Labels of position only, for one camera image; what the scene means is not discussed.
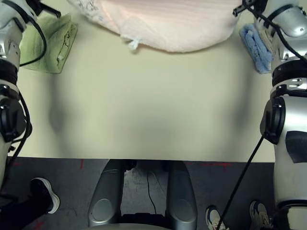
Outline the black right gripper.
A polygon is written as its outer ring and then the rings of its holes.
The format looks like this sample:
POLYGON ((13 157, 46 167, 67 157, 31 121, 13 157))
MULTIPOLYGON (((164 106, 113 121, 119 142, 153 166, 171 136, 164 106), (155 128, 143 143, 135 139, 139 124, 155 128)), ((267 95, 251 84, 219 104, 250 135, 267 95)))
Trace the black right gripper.
POLYGON ((246 10, 246 7, 243 3, 253 8, 257 13, 263 13, 267 2, 267 0, 242 0, 241 5, 233 9, 233 15, 237 17, 241 12, 246 10))

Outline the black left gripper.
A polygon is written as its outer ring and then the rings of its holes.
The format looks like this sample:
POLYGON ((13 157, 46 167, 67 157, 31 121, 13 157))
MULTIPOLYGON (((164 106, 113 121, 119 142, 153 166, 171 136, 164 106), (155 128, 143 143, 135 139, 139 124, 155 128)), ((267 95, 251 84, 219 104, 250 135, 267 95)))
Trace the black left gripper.
POLYGON ((60 11, 43 4, 40 0, 28 0, 28 5, 32 8, 36 16, 39 16, 42 12, 47 12, 56 17, 61 17, 60 11))

